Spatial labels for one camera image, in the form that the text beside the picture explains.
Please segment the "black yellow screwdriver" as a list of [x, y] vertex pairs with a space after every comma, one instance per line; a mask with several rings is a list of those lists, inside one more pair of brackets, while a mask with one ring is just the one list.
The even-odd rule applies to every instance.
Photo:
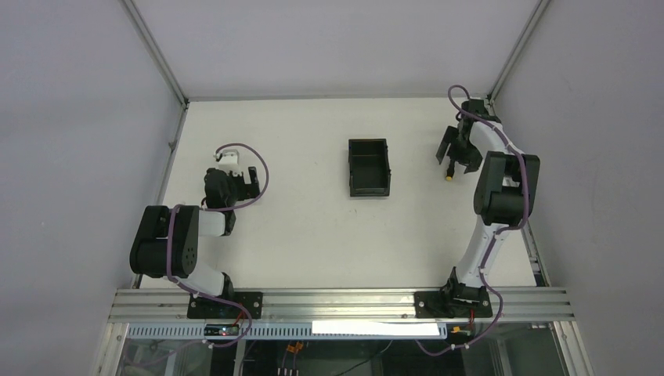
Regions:
[[446, 181], [452, 181], [455, 176], [457, 162], [453, 159], [449, 160], [448, 167], [446, 169]]

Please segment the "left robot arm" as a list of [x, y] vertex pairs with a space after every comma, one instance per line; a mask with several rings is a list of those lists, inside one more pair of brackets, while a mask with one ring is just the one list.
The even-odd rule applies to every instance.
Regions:
[[134, 273], [164, 278], [184, 285], [195, 295], [210, 295], [233, 301], [230, 277], [199, 260], [202, 237], [227, 237], [234, 230], [234, 207], [257, 198], [261, 191], [257, 169], [244, 173], [209, 168], [204, 176], [203, 206], [147, 206], [129, 255]]

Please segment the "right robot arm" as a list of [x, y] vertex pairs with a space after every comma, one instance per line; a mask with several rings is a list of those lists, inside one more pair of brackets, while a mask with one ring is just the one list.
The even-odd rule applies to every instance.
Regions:
[[457, 165], [466, 173], [478, 172], [473, 196], [477, 221], [464, 256], [430, 310], [450, 318], [490, 317], [487, 276], [507, 236], [532, 213], [540, 159], [518, 149], [480, 99], [463, 101], [456, 119], [457, 126], [446, 129], [435, 157], [448, 163], [447, 180]]

